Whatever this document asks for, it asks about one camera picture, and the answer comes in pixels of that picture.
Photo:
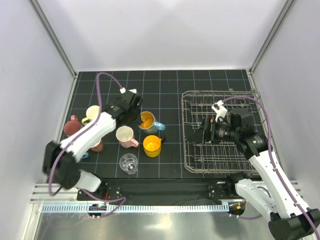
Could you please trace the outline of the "pink faceted mug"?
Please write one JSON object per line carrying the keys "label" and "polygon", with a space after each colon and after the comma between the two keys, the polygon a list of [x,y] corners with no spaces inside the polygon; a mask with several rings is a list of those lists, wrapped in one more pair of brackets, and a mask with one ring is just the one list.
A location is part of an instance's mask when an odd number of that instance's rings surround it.
{"label": "pink faceted mug", "polygon": [[129,126],[121,126],[116,130],[116,139],[118,140],[119,144],[123,148],[137,148],[139,146],[139,142],[135,139],[134,131]]}

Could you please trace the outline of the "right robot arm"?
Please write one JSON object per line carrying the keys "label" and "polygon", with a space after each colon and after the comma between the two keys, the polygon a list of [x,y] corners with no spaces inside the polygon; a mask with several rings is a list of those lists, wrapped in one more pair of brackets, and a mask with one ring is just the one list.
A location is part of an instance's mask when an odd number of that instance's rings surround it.
{"label": "right robot arm", "polygon": [[254,128],[249,114],[233,113],[230,122],[222,117],[206,117],[197,130],[187,137],[196,144],[232,142],[257,170],[270,195],[266,195],[244,173],[229,176],[229,192],[250,204],[266,219],[276,240],[299,240],[315,234],[320,224],[319,209],[311,209],[297,193],[264,133]]}

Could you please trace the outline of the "yellow mug black handle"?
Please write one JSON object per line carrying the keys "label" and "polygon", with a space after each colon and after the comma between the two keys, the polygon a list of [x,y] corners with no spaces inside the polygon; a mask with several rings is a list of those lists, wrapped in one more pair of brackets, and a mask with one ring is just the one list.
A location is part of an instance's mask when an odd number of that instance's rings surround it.
{"label": "yellow mug black handle", "polygon": [[156,135],[149,135],[143,140],[144,153],[150,157],[157,157],[162,150],[162,144],[166,141],[166,137],[158,137]]}

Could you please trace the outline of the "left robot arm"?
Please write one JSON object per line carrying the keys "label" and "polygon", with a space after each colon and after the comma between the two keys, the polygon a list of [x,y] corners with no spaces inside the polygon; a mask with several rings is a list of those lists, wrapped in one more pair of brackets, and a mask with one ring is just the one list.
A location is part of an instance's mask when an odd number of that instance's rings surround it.
{"label": "left robot arm", "polygon": [[141,124],[141,105],[142,96],[137,90],[127,90],[78,132],[61,142],[49,142],[44,152],[42,172],[50,182],[60,184],[63,189],[78,188],[95,192],[102,180],[80,169],[78,162],[85,152],[118,127]]}

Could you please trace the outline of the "brown floral mug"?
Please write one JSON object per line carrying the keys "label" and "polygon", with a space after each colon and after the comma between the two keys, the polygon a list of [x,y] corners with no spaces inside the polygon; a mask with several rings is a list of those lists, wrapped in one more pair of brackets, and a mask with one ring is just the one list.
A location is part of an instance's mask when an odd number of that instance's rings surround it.
{"label": "brown floral mug", "polygon": [[100,139],[100,141],[98,143],[96,143],[94,146],[92,146],[90,148],[90,150],[92,152],[96,152],[96,153],[102,152],[103,149],[104,149],[104,143],[103,143],[102,139]]}

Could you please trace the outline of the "blue butterfly mug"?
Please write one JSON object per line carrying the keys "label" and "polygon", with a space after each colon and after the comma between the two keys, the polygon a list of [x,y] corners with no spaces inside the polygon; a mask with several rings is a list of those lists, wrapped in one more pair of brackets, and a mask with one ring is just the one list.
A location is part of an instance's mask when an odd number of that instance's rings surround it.
{"label": "blue butterfly mug", "polygon": [[143,132],[149,135],[156,134],[158,131],[164,131],[166,126],[157,121],[155,116],[149,111],[140,113],[142,123],[138,126]]}

